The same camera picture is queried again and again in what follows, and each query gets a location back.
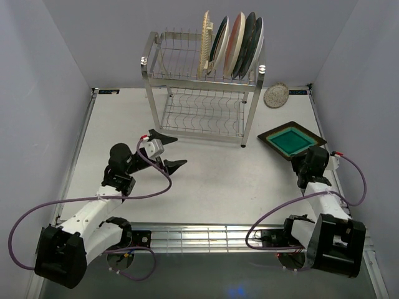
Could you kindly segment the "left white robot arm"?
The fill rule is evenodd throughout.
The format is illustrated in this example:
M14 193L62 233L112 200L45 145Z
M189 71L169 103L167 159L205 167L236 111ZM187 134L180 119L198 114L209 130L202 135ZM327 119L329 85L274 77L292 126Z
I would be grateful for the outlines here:
M149 130L139 139L134 153L125 143L113 145L97 195L71 218L42 230L34 273L74 288L91 261L109 248L127 248L132 243L132 226L126 219L110 214L130 196L136 183L133 173L154 167L169 179L187 162L161 159L165 145L177 140Z

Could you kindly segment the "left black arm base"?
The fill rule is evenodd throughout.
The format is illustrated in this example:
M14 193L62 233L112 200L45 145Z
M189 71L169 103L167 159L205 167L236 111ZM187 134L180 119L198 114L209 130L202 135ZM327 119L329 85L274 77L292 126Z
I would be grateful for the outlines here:
M133 230L128 233L130 243L128 247L151 247L152 231L150 230Z

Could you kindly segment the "steel two-tier dish rack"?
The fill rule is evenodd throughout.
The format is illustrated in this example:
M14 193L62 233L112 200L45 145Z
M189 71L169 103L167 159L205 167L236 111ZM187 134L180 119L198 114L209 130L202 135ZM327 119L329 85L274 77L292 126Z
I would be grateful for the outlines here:
M265 50L245 78L197 76L199 33L149 33L140 68L155 129L246 147L266 74Z

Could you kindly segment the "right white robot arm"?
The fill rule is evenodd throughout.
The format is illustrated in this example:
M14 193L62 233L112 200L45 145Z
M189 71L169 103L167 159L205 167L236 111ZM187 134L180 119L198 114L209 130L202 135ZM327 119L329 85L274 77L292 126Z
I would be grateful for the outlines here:
M317 220L291 215L284 222L281 238L288 247L301 244L305 249L300 262L302 270L316 269L354 278L362 263L366 227L343 210L337 201L340 194L324 176L331 157L326 149L310 146L291 159L297 185Z

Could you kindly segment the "pink cream floral plate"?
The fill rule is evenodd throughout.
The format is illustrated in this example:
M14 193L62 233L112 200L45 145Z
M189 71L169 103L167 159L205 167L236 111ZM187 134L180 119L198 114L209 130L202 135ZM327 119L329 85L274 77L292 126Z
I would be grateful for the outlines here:
M228 46L226 49L223 69L224 78L230 77L233 73L241 49L241 44L243 42L245 23L246 17L243 12L240 12L234 21L231 35L229 37Z

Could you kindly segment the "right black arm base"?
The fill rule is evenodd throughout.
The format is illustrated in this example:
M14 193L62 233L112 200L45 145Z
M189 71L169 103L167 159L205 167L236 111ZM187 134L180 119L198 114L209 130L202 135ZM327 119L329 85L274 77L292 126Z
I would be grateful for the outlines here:
M255 231L254 240L262 243L263 247L298 247L300 243L287 237L282 229L261 229Z

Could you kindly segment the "white plate teal lettered rim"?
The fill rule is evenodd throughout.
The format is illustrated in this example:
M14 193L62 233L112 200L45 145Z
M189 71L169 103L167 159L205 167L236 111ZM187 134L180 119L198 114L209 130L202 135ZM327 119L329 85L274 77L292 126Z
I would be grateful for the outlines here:
M264 20L262 17L257 18L256 20L256 35L255 35L255 46L252 52L249 55L249 58L246 60L246 63L241 68L240 78L244 78L247 73L251 72L251 70L255 67L256 61L259 58L262 43L264 40Z

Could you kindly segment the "dark blue round plate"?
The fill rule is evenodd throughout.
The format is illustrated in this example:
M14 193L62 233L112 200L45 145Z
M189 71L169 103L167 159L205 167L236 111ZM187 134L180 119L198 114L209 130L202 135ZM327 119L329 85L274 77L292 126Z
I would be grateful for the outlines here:
M235 79L237 76L240 76L241 67L243 66L244 58L247 54L248 47L252 41L252 38L254 37L255 30L256 30L256 13L250 12L248 17L246 18L241 48L239 51L238 59L236 61L236 65L234 66L234 70L232 72L233 79Z

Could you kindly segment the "white plate green red rim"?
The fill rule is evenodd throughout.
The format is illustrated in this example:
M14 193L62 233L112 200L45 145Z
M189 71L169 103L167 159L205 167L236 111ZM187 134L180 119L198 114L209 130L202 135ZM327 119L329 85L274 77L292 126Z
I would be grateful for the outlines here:
M218 28L216 37L211 48L209 56L209 64L207 74L209 75L212 71L218 68L221 63L223 55L226 51L226 47L229 39L229 17L225 16Z

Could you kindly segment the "yellow woven square plate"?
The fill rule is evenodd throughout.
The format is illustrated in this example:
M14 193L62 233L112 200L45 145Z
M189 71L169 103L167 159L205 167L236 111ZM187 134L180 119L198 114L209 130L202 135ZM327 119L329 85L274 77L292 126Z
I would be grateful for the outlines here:
M211 22L209 11L206 11L203 18L203 26L201 31L201 45L199 50L200 52L199 65L197 69L197 77L199 79L208 69L212 37L213 37L213 23Z

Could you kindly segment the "speckled grey round plate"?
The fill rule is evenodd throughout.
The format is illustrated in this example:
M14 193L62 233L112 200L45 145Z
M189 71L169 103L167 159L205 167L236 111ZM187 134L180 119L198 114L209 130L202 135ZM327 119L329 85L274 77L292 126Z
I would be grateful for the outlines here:
M284 83L270 86L264 93L264 103L269 108L280 108L289 98L289 88Z

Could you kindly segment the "green black square plate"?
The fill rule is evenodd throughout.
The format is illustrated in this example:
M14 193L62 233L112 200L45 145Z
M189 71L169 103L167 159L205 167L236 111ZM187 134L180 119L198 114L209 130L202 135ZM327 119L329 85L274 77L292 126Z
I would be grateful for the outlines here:
M295 155L304 153L310 146L327 144L322 137L294 121L261 133L257 138L287 161Z

